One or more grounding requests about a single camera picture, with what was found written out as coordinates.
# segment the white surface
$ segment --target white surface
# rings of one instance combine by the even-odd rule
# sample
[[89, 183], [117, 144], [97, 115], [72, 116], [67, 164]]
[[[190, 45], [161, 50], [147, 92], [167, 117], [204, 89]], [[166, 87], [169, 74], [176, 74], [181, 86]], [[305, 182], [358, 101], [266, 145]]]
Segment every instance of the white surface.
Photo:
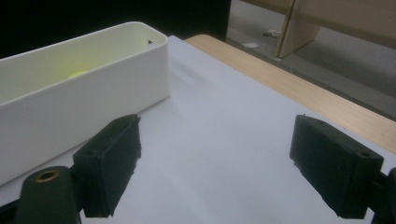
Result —
[[165, 35], [128, 22], [0, 60], [0, 185], [165, 98], [167, 56]]
[[[320, 116], [175, 37], [169, 51], [171, 96], [140, 113], [142, 158], [115, 216], [83, 223], [370, 223], [338, 218], [289, 159], [295, 116]], [[0, 203], [20, 183], [0, 188]]]

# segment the wooden surface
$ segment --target wooden surface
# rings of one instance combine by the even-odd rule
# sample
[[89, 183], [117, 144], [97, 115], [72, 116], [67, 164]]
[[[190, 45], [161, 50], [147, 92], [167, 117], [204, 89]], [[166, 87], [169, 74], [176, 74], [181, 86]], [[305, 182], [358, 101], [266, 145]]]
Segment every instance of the wooden surface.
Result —
[[208, 35], [197, 35], [186, 41], [327, 119], [396, 153], [396, 122]]

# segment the table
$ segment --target table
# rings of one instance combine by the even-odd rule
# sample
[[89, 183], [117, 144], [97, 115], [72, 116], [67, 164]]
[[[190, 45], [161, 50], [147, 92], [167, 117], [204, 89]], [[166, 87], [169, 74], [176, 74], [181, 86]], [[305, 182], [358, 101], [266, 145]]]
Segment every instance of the table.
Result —
[[[83, 223], [370, 223], [370, 212], [338, 218], [294, 167], [295, 116], [323, 119], [379, 152], [384, 172], [395, 155], [174, 36], [169, 56], [171, 96], [139, 114], [142, 159], [115, 216]], [[76, 150], [37, 169], [70, 166]], [[0, 204], [18, 198], [25, 177], [0, 187]]]

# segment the white plastic bin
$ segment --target white plastic bin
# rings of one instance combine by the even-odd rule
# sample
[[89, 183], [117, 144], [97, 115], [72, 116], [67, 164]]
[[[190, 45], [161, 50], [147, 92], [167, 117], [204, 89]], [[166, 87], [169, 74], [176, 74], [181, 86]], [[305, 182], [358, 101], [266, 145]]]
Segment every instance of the white plastic bin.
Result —
[[167, 37], [141, 22], [0, 60], [0, 185], [161, 101], [168, 73]]

